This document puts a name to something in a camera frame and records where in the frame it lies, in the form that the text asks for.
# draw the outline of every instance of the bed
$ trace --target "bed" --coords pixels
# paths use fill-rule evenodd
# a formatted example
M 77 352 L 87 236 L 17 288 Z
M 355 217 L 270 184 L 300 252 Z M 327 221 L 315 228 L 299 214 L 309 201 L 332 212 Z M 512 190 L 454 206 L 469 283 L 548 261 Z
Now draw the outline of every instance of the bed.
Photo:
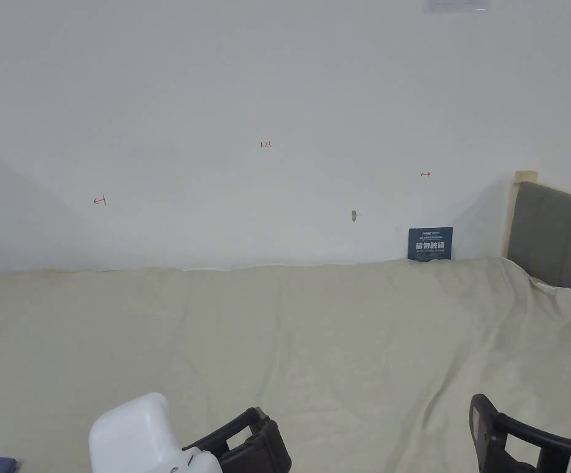
M 152 391 L 182 445 L 261 406 L 293 472 L 476 472 L 478 392 L 571 437 L 571 194 L 534 176 L 508 258 L 2 275 L 0 455 L 90 471 L 92 423 Z

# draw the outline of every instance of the gray upholstered headboard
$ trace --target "gray upholstered headboard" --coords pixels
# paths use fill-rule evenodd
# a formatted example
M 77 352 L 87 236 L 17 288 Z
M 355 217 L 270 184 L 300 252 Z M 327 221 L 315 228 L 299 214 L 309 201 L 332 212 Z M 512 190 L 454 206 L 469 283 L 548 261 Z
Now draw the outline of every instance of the gray upholstered headboard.
M 571 288 L 571 194 L 521 182 L 507 257 L 547 284 Z

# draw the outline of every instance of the beige cloth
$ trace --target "beige cloth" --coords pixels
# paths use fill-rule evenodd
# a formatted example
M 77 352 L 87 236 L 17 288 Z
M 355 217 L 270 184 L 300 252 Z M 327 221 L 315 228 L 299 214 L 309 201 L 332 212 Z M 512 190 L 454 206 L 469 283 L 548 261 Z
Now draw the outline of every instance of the beige cloth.
M 293 473 L 477 472 L 472 394 L 571 437 L 571 290 L 504 259 L 0 277 L 0 455 L 87 472 L 151 391 L 182 445 L 260 405 Z

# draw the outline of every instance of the dark blue sign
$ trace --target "dark blue sign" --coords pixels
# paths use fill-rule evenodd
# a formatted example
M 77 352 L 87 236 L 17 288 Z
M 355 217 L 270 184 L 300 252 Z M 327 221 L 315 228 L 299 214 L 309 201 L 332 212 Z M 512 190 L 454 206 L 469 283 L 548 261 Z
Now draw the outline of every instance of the dark blue sign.
M 411 228 L 408 231 L 408 259 L 452 259 L 452 228 Z

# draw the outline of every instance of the wrinkled fabric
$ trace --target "wrinkled fabric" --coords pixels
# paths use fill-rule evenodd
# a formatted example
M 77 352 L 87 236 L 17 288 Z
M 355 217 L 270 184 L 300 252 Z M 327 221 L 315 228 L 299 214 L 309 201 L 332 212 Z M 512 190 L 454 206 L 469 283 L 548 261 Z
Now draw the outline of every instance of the wrinkled fabric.
M 571 290 L 501 258 L 0 277 L 0 452 L 90 471 L 93 422 L 152 391 L 181 445 L 259 405 L 294 473 L 476 472 L 478 392 L 571 437 Z

